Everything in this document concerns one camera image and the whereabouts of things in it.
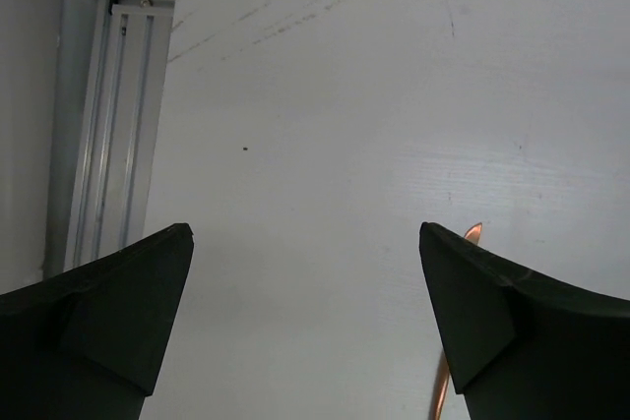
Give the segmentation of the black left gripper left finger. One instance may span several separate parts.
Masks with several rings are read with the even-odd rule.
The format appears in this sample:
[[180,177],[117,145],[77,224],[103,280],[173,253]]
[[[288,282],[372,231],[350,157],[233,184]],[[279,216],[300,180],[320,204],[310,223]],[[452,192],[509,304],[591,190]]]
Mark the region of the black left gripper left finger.
[[193,256],[176,223],[1,297],[4,419],[137,419],[154,393]]

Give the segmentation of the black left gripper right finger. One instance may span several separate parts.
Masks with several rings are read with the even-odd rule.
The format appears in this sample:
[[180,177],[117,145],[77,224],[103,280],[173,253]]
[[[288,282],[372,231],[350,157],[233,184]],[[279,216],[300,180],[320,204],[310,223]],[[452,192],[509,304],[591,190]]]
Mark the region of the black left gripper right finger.
[[629,303],[424,222],[419,255],[456,393],[472,419],[626,419]]

